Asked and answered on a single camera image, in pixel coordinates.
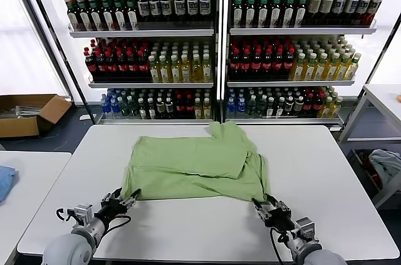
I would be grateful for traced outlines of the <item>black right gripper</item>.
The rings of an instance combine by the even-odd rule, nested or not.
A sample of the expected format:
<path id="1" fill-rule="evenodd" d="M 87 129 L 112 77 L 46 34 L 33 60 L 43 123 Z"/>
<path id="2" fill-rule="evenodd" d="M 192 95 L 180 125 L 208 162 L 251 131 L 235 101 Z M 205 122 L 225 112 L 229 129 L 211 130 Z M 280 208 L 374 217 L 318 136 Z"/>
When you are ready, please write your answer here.
<path id="1" fill-rule="evenodd" d="M 278 231 L 291 231 L 294 222 L 291 219 L 291 209 L 282 201 L 272 195 L 267 195 L 267 210 L 264 204 L 252 198 L 254 208 L 266 227 L 274 227 Z"/>

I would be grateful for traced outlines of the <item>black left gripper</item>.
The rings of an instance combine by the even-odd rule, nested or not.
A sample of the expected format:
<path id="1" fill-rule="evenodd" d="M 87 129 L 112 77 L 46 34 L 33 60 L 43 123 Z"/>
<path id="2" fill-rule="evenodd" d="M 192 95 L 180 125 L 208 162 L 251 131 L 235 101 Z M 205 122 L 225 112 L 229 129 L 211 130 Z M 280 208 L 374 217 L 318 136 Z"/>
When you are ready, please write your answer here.
<path id="1" fill-rule="evenodd" d="M 117 215 L 125 214 L 136 203 L 140 195 L 140 189 L 135 190 L 131 195 L 122 199 L 120 193 L 122 188 L 106 194 L 101 200 L 101 209 L 98 211 L 98 218 L 113 220 Z"/>

